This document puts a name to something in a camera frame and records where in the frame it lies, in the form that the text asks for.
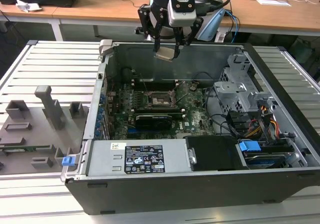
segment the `blue plastic clip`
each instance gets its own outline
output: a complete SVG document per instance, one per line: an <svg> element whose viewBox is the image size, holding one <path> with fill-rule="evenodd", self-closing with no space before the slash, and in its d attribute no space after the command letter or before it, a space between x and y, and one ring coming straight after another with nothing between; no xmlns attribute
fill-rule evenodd
<svg viewBox="0 0 320 224"><path fill-rule="evenodd" d="M62 166L75 166L76 160L75 156L65 156L62 159Z"/></svg>
<svg viewBox="0 0 320 224"><path fill-rule="evenodd" d="M257 141L243 141L239 144L241 151L261 151L261 147Z"/></svg>

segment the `metal bracket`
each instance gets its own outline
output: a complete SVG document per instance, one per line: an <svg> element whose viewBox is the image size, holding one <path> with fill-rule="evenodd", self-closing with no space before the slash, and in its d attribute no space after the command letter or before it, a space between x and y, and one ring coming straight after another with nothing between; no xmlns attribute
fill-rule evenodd
<svg viewBox="0 0 320 224"><path fill-rule="evenodd" d="M112 40L101 40L99 44L99 53L101 56L110 54L112 49Z"/></svg>
<svg viewBox="0 0 320 224"><path fill-rule="evenodd" d="M268 92L251 92L248 96L250 108L257 108L257 100L268 100L269 98L273 98L273 96Z"/></svg>

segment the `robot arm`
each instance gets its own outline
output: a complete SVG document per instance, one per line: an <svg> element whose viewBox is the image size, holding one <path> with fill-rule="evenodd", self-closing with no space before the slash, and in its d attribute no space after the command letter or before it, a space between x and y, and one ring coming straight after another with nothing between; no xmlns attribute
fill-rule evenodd
<svg viewBox="0 0 320 224"><path fill-rule="evenodd" d="M203 24L203 16L223 8L226 2L208 0L150 0L150 5L139 8L138 14L145 35L154 39L156 56L166 60L177 58L184 45L190 45ZM184 35L184 27L191 32ZM160 39L175 38L175 48L160 47Z"/></svg>

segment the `paper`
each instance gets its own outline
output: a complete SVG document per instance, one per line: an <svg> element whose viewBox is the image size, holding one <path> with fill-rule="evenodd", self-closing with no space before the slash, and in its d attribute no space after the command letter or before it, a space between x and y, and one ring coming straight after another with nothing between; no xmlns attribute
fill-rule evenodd
<svg viewBox="0 0 320 224"><path fill-rule="evenodd" d="M18 7L18 9L28 13L29 11L38 11L42 10L38 4L28 4L20 0L16 0L15 6Z"/></svg>
<svg viewBox="0 0 320 224"><path fill-rule="evenodd" d="M281 2L276 0L257 0L261 5L275 5L275 6L288 6L291 7L287 2Z"/></svg>

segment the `white sticker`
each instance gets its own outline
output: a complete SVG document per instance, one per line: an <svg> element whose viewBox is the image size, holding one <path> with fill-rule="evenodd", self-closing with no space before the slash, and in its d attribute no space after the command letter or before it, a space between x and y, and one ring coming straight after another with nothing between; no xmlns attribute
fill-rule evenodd
<svg viewBox="0 0 320 224"><path fill-rule="evenodd" d="M154 168L155 168L155 169L164 168L164 167L165 167L164 165L154 165Z"/></svg>
<svg viewBox="0 0 320 224"><path fill-rule="evenodd" d="M127 143L111 143L111 150L124 150Z"/></svg>

